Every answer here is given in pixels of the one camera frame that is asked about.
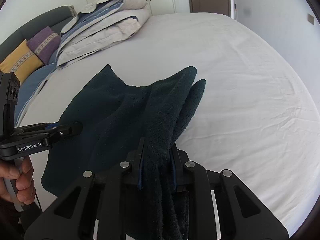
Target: finger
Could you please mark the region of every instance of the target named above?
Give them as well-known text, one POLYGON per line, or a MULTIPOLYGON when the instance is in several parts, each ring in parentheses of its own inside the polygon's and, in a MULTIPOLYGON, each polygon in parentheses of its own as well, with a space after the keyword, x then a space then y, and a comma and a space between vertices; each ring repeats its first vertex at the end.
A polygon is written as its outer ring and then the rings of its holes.
POLYGON ((24 190, 31 185, 33 175, 33 168, 28 171, 26 174, 22 173, 20 177, 16 180, 16 187, 18 190, 24 190))
POLYGON ((36 189, 35 189, 35 187, 33 187, 33 192, 32 192, 31 198, 26 200, 24 203, 26 205, 30 205, 31 203, 33 203, 35 201, 35 196, 36 196, 36 189))
POLYGON ((12 202, 9 192, 4 184, 3 178, 0 178, 0 198, 12 202))
POLYGON ((31 170, 32 163, 29 156, 24 157, 21 168, 23 173, 28 173, 31 170))
POLYGON ((25 202, 25 201, 27 201, 28 199, 30 199, 32 197, 33 188, 34 188, 33 185, 34 185, 34 182, 32 180, 30 187, 28 187, 28 188, 26 188, 24 190, 19 190, 18 191, 17 198, 18 198, 19 201, 25 202))
POLYGON ((17 179, 20 176, 19 169, 9 163, 0 161, 0 177, 6 179, 17 179))

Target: bed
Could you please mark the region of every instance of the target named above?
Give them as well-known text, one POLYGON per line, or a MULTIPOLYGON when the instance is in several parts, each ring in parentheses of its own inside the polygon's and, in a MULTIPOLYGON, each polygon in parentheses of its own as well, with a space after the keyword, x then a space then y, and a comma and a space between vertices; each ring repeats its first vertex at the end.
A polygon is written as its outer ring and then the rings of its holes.
MULTIPOLYGON (((270 45, 224 15, 151 17, 132 38, 55 70, 20 125, 57 122, 107 64, 135 86, 195 66, 207 85, 177 147, 208 170, 232 170, 290 236, 297 231, 320 195, 320 119, 300 78, 270 45)), ((55 199, 40 182, 47 152, 31 159, 46 208, 55 199)))

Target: person's arm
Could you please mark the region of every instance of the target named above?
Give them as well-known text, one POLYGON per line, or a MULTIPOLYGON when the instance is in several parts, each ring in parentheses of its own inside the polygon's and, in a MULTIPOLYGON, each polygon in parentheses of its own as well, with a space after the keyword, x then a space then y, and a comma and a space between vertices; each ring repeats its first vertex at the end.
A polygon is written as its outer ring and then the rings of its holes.
POLYGON ((23 160, 21 167, 22 174, 15 166, 0 160, 0 232, 4 239, 22 240, 24 232, 19 223, 21 213, 15 210, 3 178, 16 179, 19 201, 31 204, 35 199, 36 190, 32 179, 33 167, 28 156, 23 160))

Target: silver screw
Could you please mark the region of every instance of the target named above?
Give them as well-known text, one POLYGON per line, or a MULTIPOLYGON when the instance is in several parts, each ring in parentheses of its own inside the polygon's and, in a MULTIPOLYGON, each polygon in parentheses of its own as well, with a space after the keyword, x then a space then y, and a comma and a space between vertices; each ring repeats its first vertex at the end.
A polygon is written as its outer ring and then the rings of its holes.
POLYGON ((188 161, 188 162, 186 162, 186 166, 187 166, 188 168, 193 168, 193 167, 195 166, 195 163, 194 163, 194 162, 191 162, 191 161, 188 161))
POLYGON ((223 174, 224 176, 226 176, 226 177, 231 177, 232 171, 224 170, 224 171, 222 172, 222 174, 223 174))
POLYGON ((121 168, 128 168, 129 165, 130 165, 130 163, 128 163, 128 162, 121 162, 121 163, 120 163, 120 167, 121 167, 121 168))
POLYGON ((84 173, 82 173, 82 176, 84 176, 85 178, 90 178, 92 176, 92 171, 85 171, 84 173))

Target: gray headboard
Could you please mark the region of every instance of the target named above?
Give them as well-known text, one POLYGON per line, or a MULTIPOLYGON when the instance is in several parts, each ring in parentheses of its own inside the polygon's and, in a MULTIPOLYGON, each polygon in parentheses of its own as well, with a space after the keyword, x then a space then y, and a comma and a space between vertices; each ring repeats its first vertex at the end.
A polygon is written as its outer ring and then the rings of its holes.
POLYGON ((0 44, 0 62, 13 52, 21 42, 31 39, 39 31, 49 26, 60 34, 62 28, 76 15, 73 6, 61 6, 39 15, 21 26, 0 44))

